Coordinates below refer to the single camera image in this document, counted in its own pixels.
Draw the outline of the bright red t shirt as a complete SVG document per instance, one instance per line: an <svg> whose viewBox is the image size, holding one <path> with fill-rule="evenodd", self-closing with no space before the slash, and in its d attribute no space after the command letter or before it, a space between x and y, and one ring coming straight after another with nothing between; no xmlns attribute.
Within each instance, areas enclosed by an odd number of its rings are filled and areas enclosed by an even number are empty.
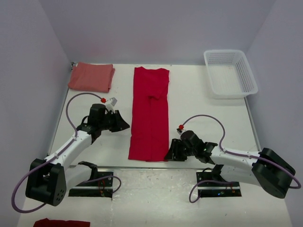
<svg viewBox="0 0 303 227"><path fill-rule="evenodd" d="M169 150L169 70L134 69L130 160L164 161Z"/></svg>

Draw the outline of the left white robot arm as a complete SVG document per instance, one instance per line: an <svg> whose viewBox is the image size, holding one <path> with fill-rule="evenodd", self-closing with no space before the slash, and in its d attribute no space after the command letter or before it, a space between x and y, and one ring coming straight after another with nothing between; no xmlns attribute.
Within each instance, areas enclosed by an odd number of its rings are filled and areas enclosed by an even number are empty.
<svg viewBox="0 0 303 227"><path fill-rule="evenodd" d="M75 167L70 167L71 163L100 137L102 131L119 132L129 127L118 110L93 104L75 134L59 150L31 163L26 197L57 206L71 188L81 183L95 185L98 182L95 164L80 161Z"/></svg>

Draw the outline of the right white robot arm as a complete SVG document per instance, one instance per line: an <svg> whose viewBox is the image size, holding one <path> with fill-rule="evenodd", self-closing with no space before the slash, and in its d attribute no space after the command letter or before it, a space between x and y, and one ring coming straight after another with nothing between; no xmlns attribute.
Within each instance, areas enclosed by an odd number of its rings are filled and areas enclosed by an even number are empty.
<svg viewBox="0 0 303 227"><path fill-rule="evenodd" d="M285 198L295 175L295 170L271 149L222 151L217 143L204 142L193 131L180 132L180 138L172 140L164 159L186 161L190 156L214 166L202 178L203 183L217 186L248 183L280 199Z"/></svg>

